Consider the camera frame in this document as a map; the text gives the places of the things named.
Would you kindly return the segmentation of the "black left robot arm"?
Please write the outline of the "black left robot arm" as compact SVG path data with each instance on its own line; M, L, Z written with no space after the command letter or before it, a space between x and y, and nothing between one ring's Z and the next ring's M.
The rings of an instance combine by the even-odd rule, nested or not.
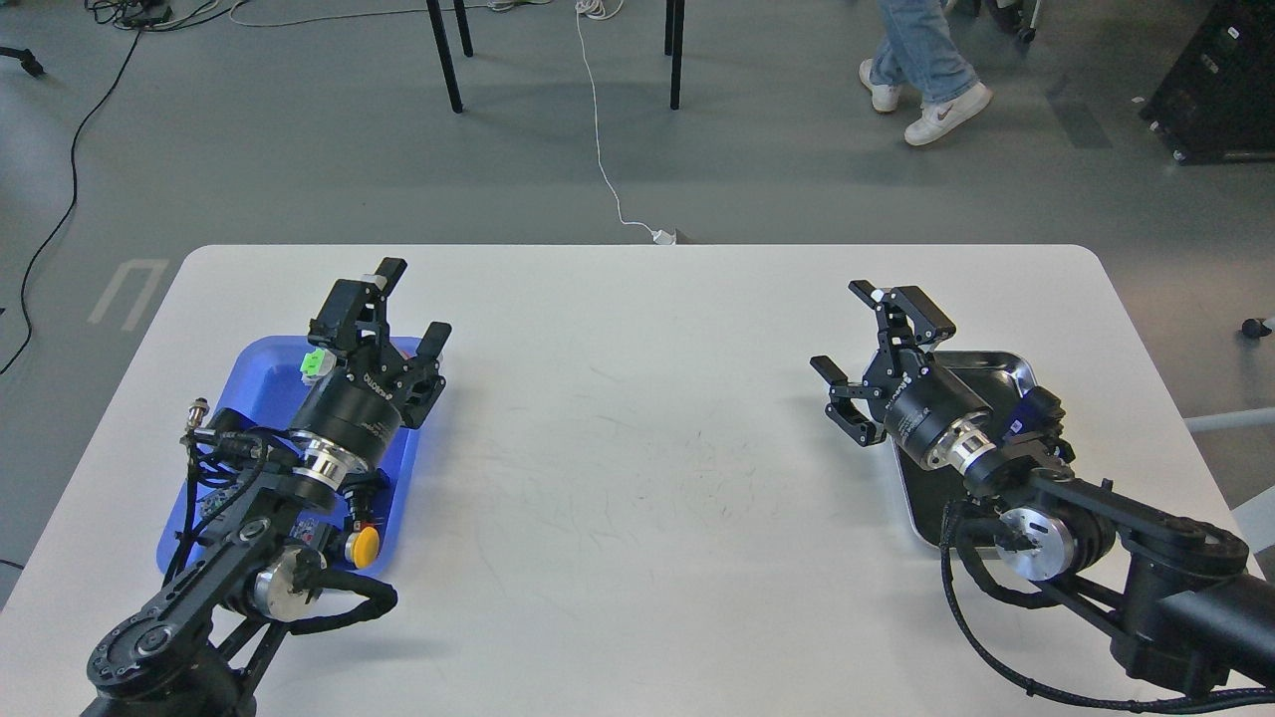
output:
M414 353L391 343L388 299L405 272L386 256L339 279L310 322L307 395L286 427L199 398L181 444L187 475L156 596L92 649L88 716L252 716L287 637L382 617L397 591L370 577L399 486L382 459L446 387L433 322Z

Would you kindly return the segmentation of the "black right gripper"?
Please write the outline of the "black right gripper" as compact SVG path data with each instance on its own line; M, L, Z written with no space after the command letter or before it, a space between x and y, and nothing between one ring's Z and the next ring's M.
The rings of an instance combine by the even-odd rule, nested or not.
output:
M864 384L852 384L829 356L810 358L827 381L826 415L862 447L884 443L886 430L924 471L968 471L992 453L994 444L984 432L989 404L932 358L933 347L956 336L956 323L919 286L878 290L857 279L849 291L873 309L878 350ZM870 402L873 418L861 413L856 401Z

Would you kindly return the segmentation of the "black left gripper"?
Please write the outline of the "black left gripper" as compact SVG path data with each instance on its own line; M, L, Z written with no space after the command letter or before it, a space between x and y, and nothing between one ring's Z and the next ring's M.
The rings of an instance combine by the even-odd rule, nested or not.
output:
M289 434L324 439L354 455L363 469L377 468L400 427L423 424L446 385L440 355L450 323L428 324L411 356L388 344L385 302L405 268L402 258L382 258L374 274L338 279L309 323L310 344L354 351L334 353L337 366L309 387Z

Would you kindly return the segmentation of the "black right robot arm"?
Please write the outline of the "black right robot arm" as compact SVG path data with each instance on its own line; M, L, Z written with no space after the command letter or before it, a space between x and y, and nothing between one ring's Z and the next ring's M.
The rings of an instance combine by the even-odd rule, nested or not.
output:
M849 291L873 313L876 353L858 381L811 358L825 412L857 444L891 440L915 469L960 477L938 518L938 574L975 654L1029 697L1065 706L1202 714L1272 702L1272 586L1248 572L1243 538L1079 478L1065 408L1046 387L998 417L938 350L956 327L919 287L857 279ZM952 558L989 598L1068 609L1111 639L1128 677L1174 698L1084 697L1011 669L968 625Z

